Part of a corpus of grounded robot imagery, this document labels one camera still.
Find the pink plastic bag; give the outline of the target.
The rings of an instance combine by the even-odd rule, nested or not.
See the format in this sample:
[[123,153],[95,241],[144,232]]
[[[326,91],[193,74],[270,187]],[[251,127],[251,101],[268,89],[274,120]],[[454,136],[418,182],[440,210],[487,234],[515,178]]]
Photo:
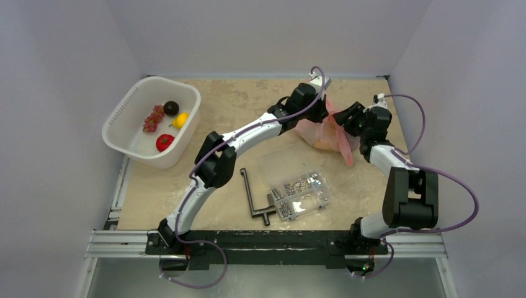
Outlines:
[[359,147],[359,137],[353,137],[346,133],[336,124],[333,114],[337,111],[332,102],[327,99],[326,107],[329,116],[321,123],[314,123],[309,120],[300,120],[293,129],[309,146],[318,140],[335,140],[339,144],[340,153],[348,166],[354,164],[353,151]]

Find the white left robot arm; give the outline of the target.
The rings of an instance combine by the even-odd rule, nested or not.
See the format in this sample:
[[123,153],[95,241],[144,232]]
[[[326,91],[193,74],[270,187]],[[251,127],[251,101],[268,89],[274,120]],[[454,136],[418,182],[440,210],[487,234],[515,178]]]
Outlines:
[[170,254],[183,250],[185,237],[208,197],[227,184],[234,174],[236,160],[252,147],[291,130],[300,120],[321,122],[328,116],[325,90],[329,83],[320,78],[300,83],[278,100],[258,119],[223,135],[213,131],[201,146],[191,183],[175,210],[159,223],[161,246]]

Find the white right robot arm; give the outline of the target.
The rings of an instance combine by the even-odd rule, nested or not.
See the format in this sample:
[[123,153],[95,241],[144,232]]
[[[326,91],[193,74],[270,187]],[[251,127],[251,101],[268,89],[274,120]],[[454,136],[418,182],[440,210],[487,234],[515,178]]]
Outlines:
[[364,107],[356,102],[334,114],[337,125],[359,137],[364,159],[388,178],[381,211],[358,218],[351,226],[348,244],[362,253],[388,232],[434,228],[439,219],[437,174],[416,168],[387,139],[391,112],[382,106]]

